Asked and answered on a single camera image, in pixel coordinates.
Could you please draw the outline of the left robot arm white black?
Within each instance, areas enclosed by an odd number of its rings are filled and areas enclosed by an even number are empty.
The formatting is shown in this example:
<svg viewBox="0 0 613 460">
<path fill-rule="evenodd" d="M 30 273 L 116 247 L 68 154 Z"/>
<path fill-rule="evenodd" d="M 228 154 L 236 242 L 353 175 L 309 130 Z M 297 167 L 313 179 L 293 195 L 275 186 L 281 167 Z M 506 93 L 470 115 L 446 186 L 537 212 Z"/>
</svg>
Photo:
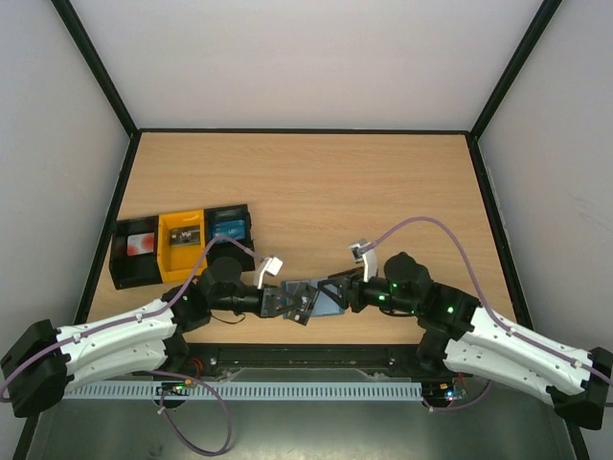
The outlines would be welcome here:
<svg viewBox="0 0 613 460">
<path fill-rule="evenodd" d="M 88 383 L 135 372 L 175 372 L 189 352 L 183 335 L 207 325 L 213 311 L 309 319 L 317 290 L 307 282 L 291 291 L 265 284 L 264 276 L 276 274 L 278 266 L 278 260 L 266 259 L 248 286 L 240 263 L 222 257 L 196 280 L 135 310 L 73 326 L 37 321 L 1 359 L 1 401 L 15 417 L 28 418 Z"/>
</svg>

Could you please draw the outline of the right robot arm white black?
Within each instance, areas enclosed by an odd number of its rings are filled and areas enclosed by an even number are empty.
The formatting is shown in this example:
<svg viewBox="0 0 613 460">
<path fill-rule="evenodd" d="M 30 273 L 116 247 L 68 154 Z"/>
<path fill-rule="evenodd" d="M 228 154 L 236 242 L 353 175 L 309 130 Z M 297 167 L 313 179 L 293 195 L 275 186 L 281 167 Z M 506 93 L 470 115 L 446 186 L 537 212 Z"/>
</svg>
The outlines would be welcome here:
<svg viewBox="0 0 613 460">
<path fill-rule="evenodd" d="M 502 383 L 550 405 L 568 423 L 602 428 L 612 354 L 601 347 L 573 348 L 520 326 L 480 299 L 433 281 L 404 252 L 385 263 L 382 277 L 356 269 L 317 287 L 343 309 L 377 307 L 416 318 L 424 331 L 416 358 L 428 375 L 449 371 Z"/>
</svg>

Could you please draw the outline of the teal leather card holder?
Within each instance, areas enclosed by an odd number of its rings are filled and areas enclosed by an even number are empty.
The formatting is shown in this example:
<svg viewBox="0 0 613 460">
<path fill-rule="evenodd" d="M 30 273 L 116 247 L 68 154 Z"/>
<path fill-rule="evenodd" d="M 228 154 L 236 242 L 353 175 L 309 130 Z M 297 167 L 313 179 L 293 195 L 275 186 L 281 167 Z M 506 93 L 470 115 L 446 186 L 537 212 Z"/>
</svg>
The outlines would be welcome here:
<svg viewBox="0 0 613 460">
<path fill-rule="evenodd" d="M 300 284 L 307 284 L 312 288 L 317 289 L 317 284 L 320 281 L 322 281 L 322 278 L 285 281 L 282 282 L 282 289 L 291 294 L 296 294 L 299 290 Z M 308 318 L 329 317 L 344 314 L 344 310 L 326 293 L 321 291 L 317 292 L 313 306 L 311 308 L 307 308 L 307 310 Z"/>
</svg>

